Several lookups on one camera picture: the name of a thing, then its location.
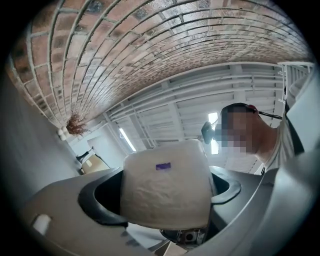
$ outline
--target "brick ceiling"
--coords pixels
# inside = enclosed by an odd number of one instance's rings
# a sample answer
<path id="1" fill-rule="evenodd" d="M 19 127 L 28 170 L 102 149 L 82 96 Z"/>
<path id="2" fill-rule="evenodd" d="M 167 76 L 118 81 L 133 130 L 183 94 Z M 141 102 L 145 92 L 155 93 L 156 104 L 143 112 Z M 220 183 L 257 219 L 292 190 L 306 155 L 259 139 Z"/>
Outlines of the brick ceiling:
<path id="1" fill-rule="evenodd" d="M 55 1 L 26 28 L 6 70 L 25 99 L 60 127 L 71 112 L 92 119 L 201 66 L 310 60 L 290 19 L 271 2 L 256 2 Z"/>

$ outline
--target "dried plant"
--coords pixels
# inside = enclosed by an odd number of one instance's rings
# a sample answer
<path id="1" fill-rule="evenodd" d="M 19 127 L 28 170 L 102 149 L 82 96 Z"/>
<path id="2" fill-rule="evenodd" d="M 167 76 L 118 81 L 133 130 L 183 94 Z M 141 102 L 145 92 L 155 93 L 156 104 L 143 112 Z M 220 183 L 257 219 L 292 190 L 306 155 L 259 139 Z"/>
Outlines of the dried plant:
<path id="1" fill-rule="evenodd" d="M 86 118 L 80 117 L 78 113 L 72 113 L 68 122 L 66 123 L 66 129 L 71 135 L 79 136 L 88 132 L 86 129 Z"/>

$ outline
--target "man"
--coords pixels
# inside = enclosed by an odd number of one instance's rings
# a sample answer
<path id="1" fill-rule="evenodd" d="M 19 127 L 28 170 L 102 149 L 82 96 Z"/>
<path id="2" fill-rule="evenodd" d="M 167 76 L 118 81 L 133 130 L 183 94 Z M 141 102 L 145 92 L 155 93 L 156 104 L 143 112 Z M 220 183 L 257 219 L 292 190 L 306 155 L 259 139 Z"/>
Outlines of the man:
<path id="1" fill-rule="evenodd" d="M 299 99 L 310 77 L 311 74 L 306 75 L 290 86 L 286 112 Z M 222 147 L 238 148 L 241 152 L 255 155 L 264 163 L 265 171 L 278 168 L 298 152 L 303 152 L 300 140 L 286 118 L 286 112 L 280 125 L 272 128 L 261 119 L 255 106 L 231 104 L 222 109 L 214 138 L 218 143 L 221 141 Z"/>

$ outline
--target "white wall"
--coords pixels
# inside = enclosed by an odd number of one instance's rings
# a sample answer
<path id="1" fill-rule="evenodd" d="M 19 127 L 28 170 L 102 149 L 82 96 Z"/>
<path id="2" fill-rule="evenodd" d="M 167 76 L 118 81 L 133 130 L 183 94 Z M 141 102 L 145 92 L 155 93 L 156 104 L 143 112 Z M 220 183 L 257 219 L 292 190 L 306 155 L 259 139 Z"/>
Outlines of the white wall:
<path id="1" fill-rule="evenodd" d="M 70 146 L 77 155 L 82 155 L 93 146 L 110 168 L 122 167 L 127 153 L 111 134 L 109 127 L 105 125 L 85 137 L 71 138 Z"/>
<path id="2" fill-rule="evenodd" d="M 107 163 L 110 168 L 122 167 L 127 156 L 110 131 L 104 129 L 102 135 L 87 141 L 90 147 Z"/>

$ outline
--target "hanging plant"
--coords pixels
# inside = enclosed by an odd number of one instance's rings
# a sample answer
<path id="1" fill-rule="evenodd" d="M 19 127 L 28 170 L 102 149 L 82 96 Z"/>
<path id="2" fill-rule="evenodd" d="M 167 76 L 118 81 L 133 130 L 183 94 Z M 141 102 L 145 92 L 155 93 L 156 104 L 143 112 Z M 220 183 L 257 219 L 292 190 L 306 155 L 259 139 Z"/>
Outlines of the hanging plant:
<path id="1" fill-rule="evenodd" d="M 72 113 L 68 122 L 66 123 L 66 129 L 71 135 L 79 136 L 88 132 L 86 129 L 86 118 L 80 117 L 78 113 Z"/>

